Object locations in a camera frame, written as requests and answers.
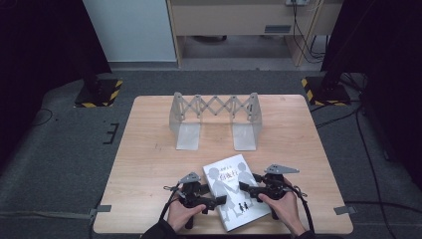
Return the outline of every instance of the white wall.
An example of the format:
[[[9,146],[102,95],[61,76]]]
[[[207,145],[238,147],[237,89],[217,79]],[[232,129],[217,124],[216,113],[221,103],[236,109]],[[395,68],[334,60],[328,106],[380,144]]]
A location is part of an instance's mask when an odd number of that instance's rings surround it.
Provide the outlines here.
[[[109,62],[176,62],[165,0],[84,0]]]

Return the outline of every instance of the power outlet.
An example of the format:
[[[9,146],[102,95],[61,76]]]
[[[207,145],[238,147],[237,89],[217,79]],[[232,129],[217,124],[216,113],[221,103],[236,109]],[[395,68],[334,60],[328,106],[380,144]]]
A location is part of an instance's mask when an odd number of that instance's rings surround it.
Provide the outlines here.
[[[286,0],[286,5],[292,6],[296,4],[297,6],[305,6],[310,3],[310,0]]]

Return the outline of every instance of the person's left hand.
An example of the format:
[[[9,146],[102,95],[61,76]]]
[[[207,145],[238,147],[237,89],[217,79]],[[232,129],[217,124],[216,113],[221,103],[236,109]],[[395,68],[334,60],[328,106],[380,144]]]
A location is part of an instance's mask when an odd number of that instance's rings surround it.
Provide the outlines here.
[[[170,204],[168,211],[167,223],[175,232],[179,231],[187,223],[190,217],[200,213],[206,208],[204,204],[194,208],[184,207],[179,200],[175,200]]]

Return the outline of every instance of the white book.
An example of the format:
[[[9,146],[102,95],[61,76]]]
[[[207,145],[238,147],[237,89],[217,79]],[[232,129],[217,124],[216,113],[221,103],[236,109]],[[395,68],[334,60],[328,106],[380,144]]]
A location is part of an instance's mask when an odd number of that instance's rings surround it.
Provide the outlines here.
[[[239,181],[258,186],[242,154],[203,166],[205,178],[214,197],[227,195],[226,204],[216,208],[226,231],[231,231],[271,212],[266,203],[257,202],[240,190]]]

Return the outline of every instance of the metal bookend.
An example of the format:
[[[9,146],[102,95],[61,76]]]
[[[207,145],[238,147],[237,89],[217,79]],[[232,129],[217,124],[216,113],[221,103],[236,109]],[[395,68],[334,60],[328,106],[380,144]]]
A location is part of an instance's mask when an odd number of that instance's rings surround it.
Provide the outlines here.
[[[231,96],[226,102],[218,96],[213,96],[205,102],[200,95],[194,96],[188,102],[180,93],[175,93],[169,124],[176,136],[176,149],[197,150],[203,113],[209,111],[217,116],[224,110],[230,114],[235,150],[256,150],[258,135],[262,129],[261,107],[256,93],[250,94],[244,102],[237,96]]]

